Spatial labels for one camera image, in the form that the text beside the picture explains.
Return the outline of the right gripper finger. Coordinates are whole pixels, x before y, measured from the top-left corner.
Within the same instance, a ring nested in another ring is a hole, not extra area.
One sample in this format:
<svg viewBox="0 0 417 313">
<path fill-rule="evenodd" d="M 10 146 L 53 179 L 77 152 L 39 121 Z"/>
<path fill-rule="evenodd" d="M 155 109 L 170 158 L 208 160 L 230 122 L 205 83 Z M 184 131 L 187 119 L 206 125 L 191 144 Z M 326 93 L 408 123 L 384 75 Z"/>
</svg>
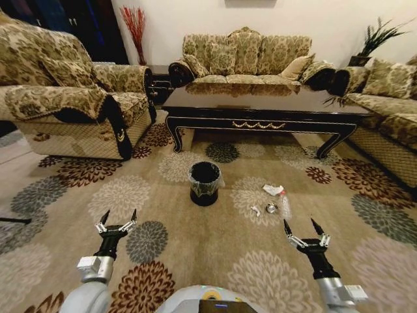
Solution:
<svg viewBox="0 0 417 313">
<path fill-rule="evenodd" d="M 289 227 L 285 219 L 283 220 L 283 225 L 284 225 L 285 234 L 290 244 L 296 248 L 304 248 L 305 242 L 303 242 L 303 240 L 299 239 L 297 236 L 293 235 L 291 228 Z"/>
<path fill-rule="evenodd" d="M 319 246 L 328 246 L 330 243 L 330 236 L 329 234 L 326 234 L 322 227 L 314 221 L 314 219 L 311 218 L 311 222 L 313 224 L 313 227 L 319 236 Z"/>
</svg>

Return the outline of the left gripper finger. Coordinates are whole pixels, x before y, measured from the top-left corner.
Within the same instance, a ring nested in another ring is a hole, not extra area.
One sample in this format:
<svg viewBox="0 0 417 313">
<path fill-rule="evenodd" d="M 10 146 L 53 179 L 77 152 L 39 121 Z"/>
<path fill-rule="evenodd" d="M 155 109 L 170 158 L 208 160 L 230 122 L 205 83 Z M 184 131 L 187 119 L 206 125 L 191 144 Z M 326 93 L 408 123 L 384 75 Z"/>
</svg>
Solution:
<svg viewBox="0 0 417 313">
<path fill-rule="evenodd" d="M 134 209 L 132 213 L 132 217 L 129 222 L 121 226 L 121 231 L 129 232 L 131 231 L 135 226 L 137 222 L 137 210 Z"/>
<path fill-rule="evenodd" d="M 98 230 L 99 233 L 107 232 L 107 228 L 105 227 L 105 223 L 108 219 L 110 210 L 107 210 L 102 217 L 100 218 L 99 222 L 95 224 L 95 228 Z"/>
</svg>

